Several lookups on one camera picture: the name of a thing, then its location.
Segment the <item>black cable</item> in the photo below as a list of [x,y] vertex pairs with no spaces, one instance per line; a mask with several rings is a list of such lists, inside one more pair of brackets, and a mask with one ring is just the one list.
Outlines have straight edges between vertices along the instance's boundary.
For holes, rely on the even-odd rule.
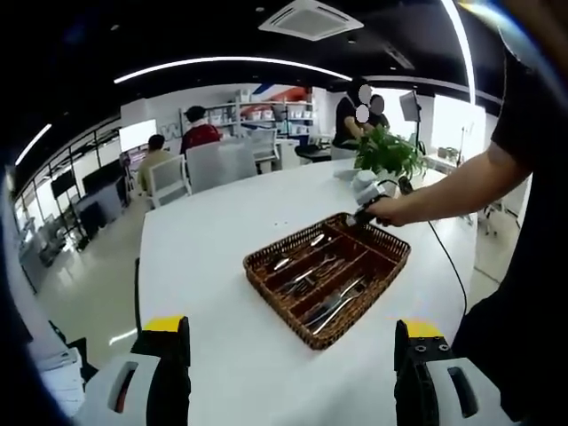
[[463,293],[463,316],[461,317],[463,319],[463,317],[465,317],[465,314],[468,312],[468,297],[465,293],[465,287],[463,286],[462,278],[460,277],[460,274],[458,273],[458,270],[455,267],[455,264],[454,264],[454,261],[452,260],[452,257],[447,252],[446,246],[444,245],[444,243],[442,242],[440,237],[438,237],[438,233],[436,232],[436,229],[434,228],[434,225],[431,223],[430,220],[428,221],[428,225],[430,225],[430,229],[432,230],[432,232],[434,232],[434,236],[436,237],[436,240],[438,240],[438,242],[440,243],[440,247],[444,250],[444,253],[446,253],[447,260],[449,260],[450,264],[452,264],[452,267],[453,267],[454,272],[455,272],[455,276],[458,278],[458,281],[460,282],[461,292]]
[[[384,179],[378,185],[381,185],[385,182],[390,182],[390,183],[398,186],[399,188],[401,188],[399,182],[396,182],[396,181],[391,180],[391,179]],[[409,191],[409,192],[404,193],[404,195],[408,195],[409,193],[411,193],[414,190],[412,188],[412,186],[410,185],[410,182],[409,181],[407,181],[407,182],[408,183],[407,183],[406,190]],[[432,230],[432,232],[434,232],[434,236],[436,237],[436,240],[438,240],[440,247],[444,250],[444,253],[446,253],[447,260],[450,261],[450,264],[452,265],[452,268],[454,269],[455,276],[457,277],[458,281],[460,282],[461,292],[463,293],[463,315],[461,317],[463,319],[463,317],[465,317],[466,313],[468,312],[468,296],[465,292],[465,287],[463,286],[462,277],[460,277],[460,274],[458,273],[458,269],[455,267],[455,264],[454,264],[452,257],[447,252],[446,246],[444,245],[444,243],[442,242],[442,240],[438,236],[438,233],[436,232],[436,229],[434,228],[434,225],[431,223],[430,220],[428,221],[428,225],[430,225],[430,229]]]

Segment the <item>storage box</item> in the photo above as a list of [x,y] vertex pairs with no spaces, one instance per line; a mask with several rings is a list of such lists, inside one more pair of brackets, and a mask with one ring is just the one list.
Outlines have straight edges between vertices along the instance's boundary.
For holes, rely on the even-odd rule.
[[[340,213],[261,248],[245,257],[247,278],[264,300],[311,348],[325,349],[333,344],[371,307],[402,270],[410,246],[372,225],[347,227],[347,213]],[[319,235],[324,241],[313,247]],[[333,268],[318,267],[326,256],[335,256]],[[274,270],[279,258],[287,264]],[[304,294],[282,291],[284,286],[306,272],[313,287]],[[313,313],[358,277],[364,277],[363,290],[351,299],[318,334],[306,326]]]

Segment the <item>white chair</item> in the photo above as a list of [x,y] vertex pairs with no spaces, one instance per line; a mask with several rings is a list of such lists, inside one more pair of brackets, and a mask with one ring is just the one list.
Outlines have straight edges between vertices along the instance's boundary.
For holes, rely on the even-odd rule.
[[262,173],[272,171],[272,161],[280,159],[276,148],[276,129],[255,129],[249,133],[252,141],[252,153],[260,164]]
[[185,174],[185,158],[178,155],[150,168],[150,187],[152,204],[157,209],[181,197],[191,195]]
[[227,138],[185,151],[194,193],[256,176],[249,138]]

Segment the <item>white table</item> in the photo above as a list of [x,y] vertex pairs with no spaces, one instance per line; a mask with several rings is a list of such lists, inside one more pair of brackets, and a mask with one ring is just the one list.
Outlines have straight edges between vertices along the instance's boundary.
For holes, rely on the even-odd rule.
[[[462,317],[462,291],[426,224],[389,228],[412,246],[405,268],[325,351],[305,345],[248,283],[244,256],[324,217],[357,208],[348,184],[332,178],[349,162],[241,180],[146,215],[141,319],[144,324],[163,315],[189,318],[190,424],[395,425],[396,321],[428,320],[453,341]],[[426,180],[441,177],[430,170]],[[455,218],[436,227],[468,291],[475,225]]]

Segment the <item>person's hand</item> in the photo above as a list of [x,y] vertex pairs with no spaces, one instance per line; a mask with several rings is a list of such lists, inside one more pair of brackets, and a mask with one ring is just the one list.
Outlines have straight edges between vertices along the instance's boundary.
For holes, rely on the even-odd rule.
[[402,226],[408,223],[406,197],[381,198],[367,209],[368,213],[376,216],[385,225]]

